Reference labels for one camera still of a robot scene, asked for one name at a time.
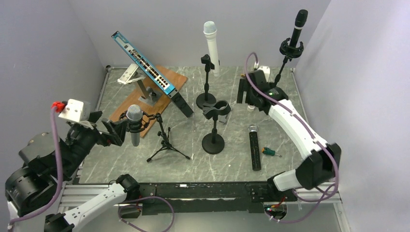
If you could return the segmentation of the grey condenser microphone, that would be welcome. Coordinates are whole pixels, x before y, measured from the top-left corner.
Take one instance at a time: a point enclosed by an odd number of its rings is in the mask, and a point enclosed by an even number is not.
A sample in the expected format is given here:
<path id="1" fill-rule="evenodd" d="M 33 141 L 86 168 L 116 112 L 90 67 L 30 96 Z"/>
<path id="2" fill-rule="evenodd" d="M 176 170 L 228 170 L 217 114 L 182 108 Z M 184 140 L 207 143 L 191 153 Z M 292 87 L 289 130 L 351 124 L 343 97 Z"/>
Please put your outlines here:
<path id="1" fill-rule="evenodd" d="M 131 142 L 134 147 L 140 144 L 140 128 L 142 126 L 143 111 L 140 106 L 132 104 L 126 112 L 126 118 L 129 123 L 129 132 L 131 135 Z"/>

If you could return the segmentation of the black tripod shock-mount stand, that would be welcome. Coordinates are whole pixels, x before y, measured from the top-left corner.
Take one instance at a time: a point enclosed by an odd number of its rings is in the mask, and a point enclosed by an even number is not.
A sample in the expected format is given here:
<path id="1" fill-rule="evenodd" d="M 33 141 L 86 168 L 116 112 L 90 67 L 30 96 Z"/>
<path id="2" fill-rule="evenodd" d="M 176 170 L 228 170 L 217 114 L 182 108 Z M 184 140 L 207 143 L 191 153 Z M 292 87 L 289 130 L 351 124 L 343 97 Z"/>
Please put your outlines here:
<path id="1" fill-rule="evenodd" d="M 137 122 L 136 126 L 132 126 L 131 123 L 131 119 L 128 119 L 128 126 L 127 126 L 127 132 L 143 132 L 145 130 L 147 130 L 150 122 L 152 120 L 156 120 L 159 123 L 160 126 L 160 131 L 158 131 L 158 136 L 162 138 L 161 141 L 161 145 L 162 147 L 157 150 L 150 158 L 148 158 L 146 161 L 147 163 L 151 162 L 151 160 L 160 152 L 160 151 L 164 151 L 164 150 L 172 150 L 175 152 L 178 152 L 179 154 L 181 154 L 182 156 L 184 156 L 186 159 L 190 160 L 190 157 L 183 154 L 182 152 L 180 152 L 179 150 L 177 150 L 176 148 L 174 148 L 170 141 L 169 141 L 169 133 L 171 128 L 168 127 L 168 132 L 165 132 L 164 127 L 163 127 L 163 120 L 162 120 L 162 116 L 160 113 L 156 113 L 154 115 L 149 115 L 145 112 L 142 112 L 142 117 L 146 117 L 147 121 L 144 121 L 143 119 L 141 119 L 141 122 Z"/>

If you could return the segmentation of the black handheld microphone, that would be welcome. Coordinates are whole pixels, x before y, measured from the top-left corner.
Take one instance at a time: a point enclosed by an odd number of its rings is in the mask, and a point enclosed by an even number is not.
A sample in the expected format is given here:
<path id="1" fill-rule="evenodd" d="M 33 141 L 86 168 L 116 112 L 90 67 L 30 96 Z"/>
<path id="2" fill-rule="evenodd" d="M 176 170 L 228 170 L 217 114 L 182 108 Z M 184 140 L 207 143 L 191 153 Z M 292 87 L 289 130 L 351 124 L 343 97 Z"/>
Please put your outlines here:
<path id="1" fill-rule="evenodd" d="M 249 130 L 249 142 L 250 142 L 250 154 L 251 154 L 251 164 L 254 171 L 261 170 L 261 159 L 259 152 L 259 141 L 258 141 L 258 127 L 256 124 L 251 124 L 248 127 Z"/>

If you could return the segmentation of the black round-base clip stand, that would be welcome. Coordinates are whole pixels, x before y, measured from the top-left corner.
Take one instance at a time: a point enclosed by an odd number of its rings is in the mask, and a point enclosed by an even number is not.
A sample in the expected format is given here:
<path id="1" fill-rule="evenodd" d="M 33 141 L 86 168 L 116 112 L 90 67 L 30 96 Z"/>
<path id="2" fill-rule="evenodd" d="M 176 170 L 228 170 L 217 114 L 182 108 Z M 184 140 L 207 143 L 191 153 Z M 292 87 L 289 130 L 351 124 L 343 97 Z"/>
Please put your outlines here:
<path id="1" fill-rule="evenodd" d="M 225 145 L 223 137 L 218 134 L 217 122 L 219 116 L 226 116 L 230 113 L 231 107 L 226 100 L 219 100 L 212 104 L 204 103 L 202 111 L 206 119 L 213 119 L 214 122 L 211 133 L 202 139 L 202 148 L 206 153 L 215 155 L 220 153 Z"/>

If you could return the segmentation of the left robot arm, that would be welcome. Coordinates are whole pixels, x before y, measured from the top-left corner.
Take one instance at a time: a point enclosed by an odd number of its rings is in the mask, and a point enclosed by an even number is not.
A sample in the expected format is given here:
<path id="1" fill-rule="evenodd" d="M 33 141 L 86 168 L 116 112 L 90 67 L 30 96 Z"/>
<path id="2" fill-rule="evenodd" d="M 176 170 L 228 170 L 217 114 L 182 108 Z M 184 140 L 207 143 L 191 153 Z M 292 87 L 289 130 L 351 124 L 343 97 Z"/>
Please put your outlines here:
<path id="1" fill-rule="evenodd" d="M 95 145 L 121 146 L 129 131 L 129 120 L 103 119 L 105 132 L 98 131 L 100 111 L 92 112 L 89 126 L 70 124 L 66 140 L 57 133 L 56 117 L 51 115 L 52 131 L 36 135 L 20 150 L 23 166 L 6 180 L 10 232 L 77 232 L 115 204 L 136 201 L 139 183 L 129 174 L 118 177 L 107 189 L 84 204 L 65 213 L 47 210 L 60 198 L 63 186 Z"/>

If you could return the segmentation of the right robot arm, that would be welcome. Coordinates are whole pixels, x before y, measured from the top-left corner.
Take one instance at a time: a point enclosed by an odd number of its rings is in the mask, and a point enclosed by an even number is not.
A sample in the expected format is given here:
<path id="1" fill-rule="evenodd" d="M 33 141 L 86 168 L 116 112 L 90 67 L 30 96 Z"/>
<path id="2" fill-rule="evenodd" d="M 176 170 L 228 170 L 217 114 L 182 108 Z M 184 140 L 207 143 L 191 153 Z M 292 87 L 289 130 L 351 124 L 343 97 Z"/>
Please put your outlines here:
<path id="1" fill-rule="evenodd" d="M 319 136 L 300 116 L 288 95 L 267 82 L 262 70 L 254 70 L 239 81 L 237 102 L 255 106 L 276 121 L 296 145 L 302 163 L 268 179 L 266 194 L 273 201 L 290 189 L 313 189 L 338 177 L 341 148 Z"/>

